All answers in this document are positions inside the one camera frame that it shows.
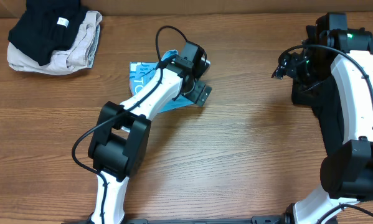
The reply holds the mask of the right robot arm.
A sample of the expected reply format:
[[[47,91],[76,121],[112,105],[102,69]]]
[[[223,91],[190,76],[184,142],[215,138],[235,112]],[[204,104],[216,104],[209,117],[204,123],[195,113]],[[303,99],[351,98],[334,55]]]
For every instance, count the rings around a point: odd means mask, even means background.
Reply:
[[[335,223],[346,208],[373,201],[373,36],[364,29],[306,28],[273,72],[293,80],[291,99],[309,106],[326,150],[319,185],[292,203],[281,223]]]

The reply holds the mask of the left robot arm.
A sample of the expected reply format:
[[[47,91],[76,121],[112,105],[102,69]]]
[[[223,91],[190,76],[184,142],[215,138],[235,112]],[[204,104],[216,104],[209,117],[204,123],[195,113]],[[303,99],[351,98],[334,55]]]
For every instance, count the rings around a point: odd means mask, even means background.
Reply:
[[[137,94],[120,104],[109,101],[103,106],[88,148],[98,179],[89,223],[123,222],[127,185],[146,154],[152,120],[178,96],[202,106],[211,88],[200,78],[209,67],[205,58],[191,62],[173,55],[158,65]]]

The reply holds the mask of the light blue t-shirt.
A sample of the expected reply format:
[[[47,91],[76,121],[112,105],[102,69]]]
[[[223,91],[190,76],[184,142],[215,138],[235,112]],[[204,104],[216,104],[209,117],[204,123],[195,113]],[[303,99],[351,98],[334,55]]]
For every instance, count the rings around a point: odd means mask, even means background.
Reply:
[[[130,63],[130,91],[132,95],[137,94],[148,84],[156,73],[157,62],[131,62]],[[176,100],[170,100],[162,109],[161,113],[192,105],[193,102],[183,96]]]

